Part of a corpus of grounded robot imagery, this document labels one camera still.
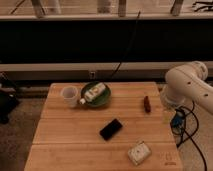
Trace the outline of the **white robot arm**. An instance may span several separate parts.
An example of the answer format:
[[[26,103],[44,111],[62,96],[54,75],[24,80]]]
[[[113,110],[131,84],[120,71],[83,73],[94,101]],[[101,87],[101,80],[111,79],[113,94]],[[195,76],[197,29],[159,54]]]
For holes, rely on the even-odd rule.
[[[162,104],[167,108],[178,108],[188,98],[213,114],[213,87],[205,82],[207,77],[208,68],[200,61],[170,69],[165,74],[166,85],[160,92]]]

